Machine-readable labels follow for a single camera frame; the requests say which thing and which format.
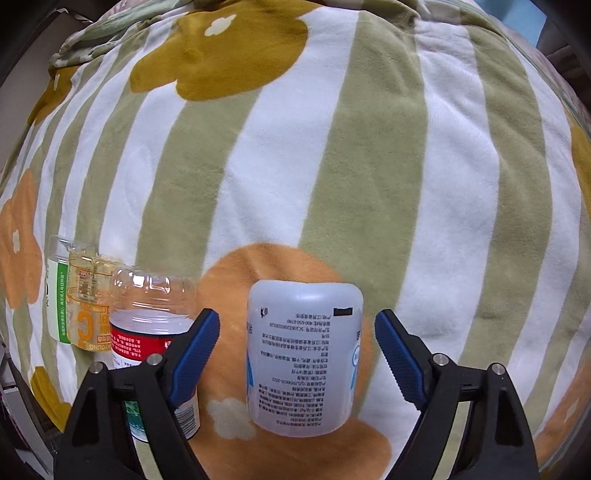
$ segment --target green label stripe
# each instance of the green label stripe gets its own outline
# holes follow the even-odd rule
[[[70,343],[67,334],[66,322],[66,282],[68,278],[68,265],[57,264],[57,333],[60,342]]]

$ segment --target clear plastic bottle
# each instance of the clear plastic bottle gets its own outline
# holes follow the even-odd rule
[[[113,273],[122,261],[74,249],[70,252],[68,264],[68,338],[73,345],[84,350],[110,350],[111,283]]]
[[[196,293],[186,278],[121,268],[111,287],[111,346],[115,368],[140,364],[152,353],[163,353],[176,335],[186,332],[196,317]],[[147,442],[136,402],[125,407],[131,433]],[[197,394],[175,412],[187,439],[199,428]]]
[[[47,306],[47,330],[58,342],[70,343],[67,325],[68,256],[74,249],[96,253],[96,244],[68,240],[58,235],[49,237],[45,295]]]
[[[259,427],[330,433],[351,415],[363,295],[348,283],[261,280],[248,298],[246,398]]]

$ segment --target flower pattern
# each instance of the flower pattern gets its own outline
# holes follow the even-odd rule
[[[309,283],[341,282],[339,275],[304,251],[274,244],[254,244],[223,257],[197,288],[199,307],[220,316],[220,338],[199,385],[201,428],[190,441],[211,478],[308,478],[319,480],[381,478],[391,458],[388,439],[355,416],[335,432],[295,439],[269,433],[250,421],[246,410],[246,303],[261,279]],[[356,398],[369,382],[372,328],[364,319]]]
[[[31,115],[29,115],[27,121],[29,125],[42,122],[52,111],[61,105],[72,89],[72,76],[76,70],[78,70],[78,66],[51,71],[49,84],[33,107]]]
[[[177,82],[186,100],[248,92],[279,78],[306,46],[299,17],[319,7],[304,0],[225,1],[189,13],[168,38],[134,67],[133,92]]]
[[[33,235],[37,188],[30,170],[25,170],[12,198],[0,211],[0,285],[10,308],[23,296],[34,303],[41,283],[41,249]]]

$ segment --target bottle label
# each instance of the bottle label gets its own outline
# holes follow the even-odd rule
[[[66,283],[68,264],[47,260],[45,284],[47,306],[47,328],[49,334],[59,342],[70,343],[66,322]]]
[[[361,310],[267,307],[249,300],[246,391],[253,421],[273,433],[330,433],[349,417],[359,364]]]
[[[111,323],[111,347],[113,349],[113,365],[115,368],[134,367],[148,358],[152,353],[164,353],[176,335],[150,335],[147,333],[130,332],[120,329]],[[134,401],[125,402],[125,410],[129,421],[129,429],[134,437],[143,442],[148,438],[139,413],[139,405]],[[174,412],[178,424],[188,440],[199,429],[199,407],[197,393],[183,403]]]

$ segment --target green stripe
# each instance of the green stripe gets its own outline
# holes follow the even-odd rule
[[[68,126],[68,129],[64,134],[64,138],[61,141],[56,158],[53,188],[51,190],[51,197],[47,208],[45,245],[48,245],[49,237],[51,235],[56,235],[59,230],[61,221],[61,207],[66,189],[66,183],[74,163],[74,156],[79,144],[80,133],[85,121],[87,120],[90,107],[95,101],[100,89],[104,87],[105,83],[111,80],[114,75],[119,73],[125,67],[127,62],[129,62],[129,58],[133,56],[135,52],[141,48],[141,46],[141,41],[130,41],[121,46],[117,59],[111,66],[109,73],[105,76],[99,88],[97,88],[96,91],[84,102],[76,114],[76,117]],[[60,399],[62,399],[61,391],[59,389],[59,372],[57,370],[56,361],[56,341],[51,338],[47,329],[47,305],[45,302],[43,303],[43,334],[41,337],[41,355],[43,357],[43,364],[45,365],[47,374],[55,386],[58,396]]]
[[[369,317],[398,300],[426,130],[412,26],[361,12],[300,246],[361,289]],[[378,354],[374,341],[374,361]]]
[[[138,453],[139,461],[142,464],[144,476],[150,480],[162,480],[160,470],[158,470],[158,465],[156,465],[156,460],[154,460],[154,455],[150,449],[150,444],[140,442],[139,440],[134,440],[134,443],[135,451]]]
[[[60,106],[60,107],[58,107],[58,108],[60,108],[62,112],[64,111],[64,109],[63,109],[63,107],[62,107],[62,106]],[[24,169],[25,169],[25,163],[26,163],[26,161],[27,161],[27,157],[29,156],[29,153],[30,153],[30,151],[31,151],[31,148],[33,147],[33,142],[35,141],[35,137],[36,137],[36,136],[37,136],[37,134],[39,133],[39,129],[41,128],[41,125],[42,125],[42,124],[43,124],[43,122],[39,123],[38,125],[37,125],[37,124],[35,124],[35,125],[32,127],[32,129],[33,129],[33,133],[31,134],[31,139],[29,140],[29,144],[27,145],[27,151],[26,151],[26,152],[25,152],[25,154],[24,154],[24,158],[23,158],[22,164],[21,164],[21,166],[20,166],[20,168],[18,169],[18,172],[17,172],[17,174],[18,174],[18,177],[17,177],[17,178],[19,178],[19,179],[22,177],[22,173],[23,173],[23,171],[24,171]]]
[[[589,222],[589,215],[582,201],[577,268],[574,271],[558,323],[546,349],[540,374],[524,406],[532,432],[535,432],[544,420],[552,390],[554,390],[554,384],[570,342],[591,304],[590,238],[591,222]]]
[[[464,435],[464,428],[466,427],[469,410],[469,402],[462,402],[457,405],[456,417],[453,420],[452,430],[449,434],[449,439],[446,448],[443,451],[441,461],[439,462],[439,467],[433,476],[433,480],[447,480],[449,477],[460,450],[460,444]]]
[[[121,45],[120,55],[129,62],[134,52],[143,48],[147,38],[148,30],[130,38]],[[144,98],[144,93],[138,95],[132,93],[128,82],[103,127],[82,187],[76,219],[76,239],[99,242],[100,228],[119,159]]]
[[[28,382],[28,372],[31,366],[31,337],[33,325],[29,315],[29,305],[23,301],[12,313],[12,327],[14,336],[17,339],[18,357],[21,360],[20,371],[23,378]]]
[[[462,365],[507,364],[523,328],[550,236],[552,204],[542,120],[527,73],[495,33],[466,26],[476,53],[492,142],[498,210]]]
[[[189,102],[181,111],[144,210],[136,256],[142,268],[201,276],[226,160],[259,91]]]
[[[392,0],[364,0],[362,10],[377,15],[390,23],[408,25],[411,18],[418,16],[418,0],[393,2]]]

